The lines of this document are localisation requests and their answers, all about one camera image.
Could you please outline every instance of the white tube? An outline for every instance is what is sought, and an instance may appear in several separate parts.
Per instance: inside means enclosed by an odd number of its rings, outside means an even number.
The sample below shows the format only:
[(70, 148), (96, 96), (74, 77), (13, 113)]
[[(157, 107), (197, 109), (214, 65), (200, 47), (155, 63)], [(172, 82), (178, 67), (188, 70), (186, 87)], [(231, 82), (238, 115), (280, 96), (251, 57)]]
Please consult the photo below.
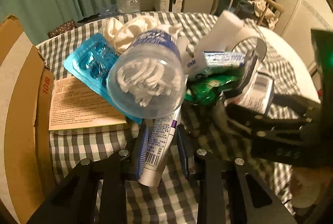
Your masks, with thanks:
[(153, 132), (148, 140), (144, 171), (139, 183), (150, 187), (158, 187), (167, 164), (169, 147), (176, 131), (180, 108), (181, 106), (171, 114), (155, 120)]

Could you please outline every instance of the blister pack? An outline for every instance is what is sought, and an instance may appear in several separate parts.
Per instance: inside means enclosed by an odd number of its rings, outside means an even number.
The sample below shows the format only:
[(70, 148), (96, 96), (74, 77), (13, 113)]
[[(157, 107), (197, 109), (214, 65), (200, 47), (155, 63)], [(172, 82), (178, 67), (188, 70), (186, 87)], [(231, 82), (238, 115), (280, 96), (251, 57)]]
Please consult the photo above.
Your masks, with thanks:
[[(109, 71), (118, 59), (106, 39), (97, 33), (83, 42), (64, 61), (64, 67), (90, 89), (106, 99), (119, 111), (122, 110), (111, 100), (106, 88)], [(142, 119), (124, 113), (128, 118), (141, 124)]]

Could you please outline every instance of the barcode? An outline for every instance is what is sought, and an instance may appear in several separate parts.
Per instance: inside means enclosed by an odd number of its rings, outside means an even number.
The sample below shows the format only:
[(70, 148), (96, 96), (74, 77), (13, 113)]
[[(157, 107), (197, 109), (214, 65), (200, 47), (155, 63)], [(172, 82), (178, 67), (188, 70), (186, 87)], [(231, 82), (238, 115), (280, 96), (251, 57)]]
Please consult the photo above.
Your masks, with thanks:
[(269, 86), (269, 79), (263, 76), (257, 75), (257, 78), (254, 82), (254, 89), (257, 89), (259, 91), (267, 91), (267, 88)]
[(148, 153), (145, 161), (148, 162), (149, 164), (156, 165), (158, 160), (159, 160), (159, 155)]

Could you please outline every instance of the round table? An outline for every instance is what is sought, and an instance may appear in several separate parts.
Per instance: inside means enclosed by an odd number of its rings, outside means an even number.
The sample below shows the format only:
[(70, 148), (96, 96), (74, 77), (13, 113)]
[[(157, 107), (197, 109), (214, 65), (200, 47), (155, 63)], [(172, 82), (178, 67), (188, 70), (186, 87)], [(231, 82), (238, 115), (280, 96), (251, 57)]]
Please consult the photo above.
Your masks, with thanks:
[[(187, 36), (189, 39), (190, 44), (187, 50), (190, 53), (194, 51), (199, 39), (210, 31), (217, 20), (216, 16), (207, 14), (157, 12), (121, 15), (117, 18), (126, 23), (139, 15), (155, 16), (163, 24), (181, 23), (183, 30), (180, 35)], [(289, 56), (290, 52), (293, 52), (298, 60), (289, 62), (285, 58), (287, 54), (284, 54), (280, 45), (288, 46), (288, 44), (273, 32), (264, 28), (259, 29), (252, 20), (246, 20), (245, 24), (256, 29), (267, 43), (267, 55), (263, 64), (275, 78), (274, 92), (279, 94), (303, 93), (298, 86), (298, 81), (301, 80), (302, 85), (307, 83), (308, 89), (305, 95), (315, 99), (313, 83), (300, 58), (292, 49), (292, 51), (289, 50)], [(106, 20), (92, 22), (37, 46), (57, 80), (70, 75), (63, 67), (65, 58), (80, 43), (97, 33), (103, 25), (106, 25)], [(240, 43), (236, 50), (245, 53), (254, 46), (253, 39), (246, 40)], [(222, 132), (213, 123), (210, 113), (210, 108), (183, 104), (182, 123), (189, 135), (197, 139), (202, 148), (223, 159), (243, 158), (258, 172), (282, 202), (289, 200), (291, 193), (288, 182), (291, 167), (263, 159), (253, 159), (250, 155), (250, 141)], [(292, 112), (288, 108), (275, 105), (270, 107), (268, 115), (279, 119), (292, 118)], [(60, 182), (81, 159), (90, 158), (97, 161), (107, 158), (124, 148), (126, 142), (136, 137), (137, 134), (137, 125), (134, 125), (132, 129), (120, 128), (113, 132), (110, 132), (107, 127), (79, 131), (51, 131), (50, 152), (56, 181)], [(101, 189), (102, 182), (99, 184), (95, 220), (98, 219)], [(188, 182), (183, 177), (176, 146), (170, 148), (168, 164), (157, 188), (146, 187), (138, 182), (126, 182), (126, 193), (128, 223), (195, 223), (196, 221), (199, 184), (196, 181)], [(290, 202), (286, 203), (286, 207), (292, 212)]]

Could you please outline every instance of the brown cardboard box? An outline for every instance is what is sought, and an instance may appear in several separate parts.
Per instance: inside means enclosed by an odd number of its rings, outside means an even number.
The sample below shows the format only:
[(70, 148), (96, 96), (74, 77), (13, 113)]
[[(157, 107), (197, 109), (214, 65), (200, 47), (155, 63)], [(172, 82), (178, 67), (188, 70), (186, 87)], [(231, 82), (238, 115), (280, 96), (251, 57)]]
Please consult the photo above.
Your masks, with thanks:
[(0, 25), (0, 80), (0, 214), (23, 224), (55, 186), (48, 131), (53, 74), (12, 15)]

